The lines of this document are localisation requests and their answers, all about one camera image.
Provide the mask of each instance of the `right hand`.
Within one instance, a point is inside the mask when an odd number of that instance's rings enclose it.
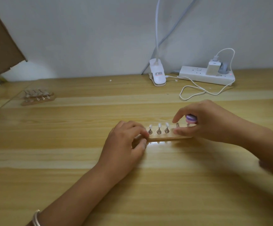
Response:
[[[254,125],[210,100],[192,103],[181,108],[172,122],[178,122],[187,114],[193,114],[197,117],[197,125],[175,128],[174,133],[238,145],[244,130],[250,129]]]

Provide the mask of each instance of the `bracelet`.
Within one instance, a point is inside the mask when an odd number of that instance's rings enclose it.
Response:
[[[34,213],[33,219],[32,219],[32,223],[34,226],[41,226],[37,220],[37,214],[39,213],[39,209]]]

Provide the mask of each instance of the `electrical outlet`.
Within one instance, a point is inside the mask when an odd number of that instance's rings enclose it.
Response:
[[[206,73],[207,68],[182,66],[178,77],[182,77],[182,79],[185,79],[183,77],[188,77],[196,82],[213,83],[225,86],[231,86],[235,79],[232,71],[229,71],[228,74],[215,73],[215,75],[207,75]]]

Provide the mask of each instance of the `power cord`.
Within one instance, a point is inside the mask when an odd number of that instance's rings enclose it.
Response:
[[[178,21],[174,24],[174,26],[172,27],[172,29],[168,32],[168,34],[167,35],[165,35],[165,37],[164,38],[162,38],[162,40],[157,44],[157,18],[158,18],[158,6],[159,6],[159,1],[160,0],[158,0],[158,2],[157,2],[157,5],[156,5],[156,8],[157,8],[157,10],[156,10],[156,12],[155,12],[155,27],[156,27],[156,29],[155,29],[155,40],[156,40],[156,47],[155,47],[155,49],[154,49],[154,51],[153,51],[153,53],[152,53],[152,55],[151,55],[151,58],[150,59],[153,59],[154,58],[154,54],[155,54],[155,52],[157,52],[157,49],[158,49],[158,46],[160,46],[168,37],[169,37],[169,35],[174,31],[174,29],[176,28],[176,26],[178,25],[178,23],[180,22],[180,20],[184,17],[184,15],[191,9],[191,7],[194,5],[194,3],[196,2],[196,0],[193,0],[189,5],[188,5],[188,7],[185,9],[185,11],[180,15],[180,18],[178,19]],[[144,73],[144,71],[149,67],[149,62],[147,63],[147,65],[145,66],[145,68],[142,70],[142,73],[141,74],[143,74]]]
[[[232,70],[232,60],[234,59],[234,56],[235,56],[235,50],[234,50],[234,49],[232,49],[232,48],[225,48],[225,49],[222,49],[221,51],[219,51],[219,52],[217,53],[217,55],[214,56],[214,58],[217,56],[217,59],[218,59],[218,54],[219,54],[220,52],[224,51],[224,50],[227,50],[227,49],[231,49],[231,50],[234,52],[234,54],[233,54],[233,56],[232,56],[232,59],[231,59],[231,61],[230,61],[230,65],[229,65],[230,70]],[[188,78],[188,77],[179,77],[179,76],[178,76],[178,77],[174,77],[174,76],[166,75],[166,78],[168,78],[168,77],[171,77],[171,78],[178,78],[178,79],[188,79],[188,80],[190,80],[190,81],[195,85],[195,86],[189,86],[189,85],[187,85],[187,86],[184,86],[184,87],[182,88],[182,90],[180,91],[179,97],[180,97],[180,99],[183,100],[183,101],[187,101],[188,99],[190,99],[190,98],[192,98],[192,97],[194,97],[194,96],[202,95],[202,94],[205,94],[205,93],[208,93],[208,94],[213,95],[213,96],[217,96],[217,95],[221,94],[222,91],[223,91],[228,85],[234,83],[235,80],[236,80],[236,78],[235,78],[231,83],[229,83],[229,84],[227,84],[225,87],[223,87],[222,90],[219,91],[219,93],[214,94],[214,93],[211,93],[211,92],[207,91],[206,89],[204,89],[204,88],[198,86],[196,83],[193,82],[192,79],[190,79],[190,78]],[[183,90],[184,90],[185,88],[187,88],[187,87],[191,87],[191,88],[193,88],[193,89],[200,89],[200,90],[202,90],[203,92],[194,94],[194,95],[192,95],[192,96],[190,96],[190,97],[188,97],[188,98],[183,98],[183,97],[181,96],[181,94],[183,93]]]

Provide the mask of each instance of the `wooden desk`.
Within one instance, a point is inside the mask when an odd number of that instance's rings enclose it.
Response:
[[[154,87],[147,75],[33,82],[31,87],[47,86],[58,98],[26,107],[14,98],[0,109],[0,225],[24,225],[66,191],[95,165],[119,120],[164,123],[180,107],[209,98],[273,129],[273,69],[235,74],[230,90],[188,102],[178,94],[189,81]],[[86,225],[273,225],[273,176],[233,145],[201,139],[151,143],[138,168]]]

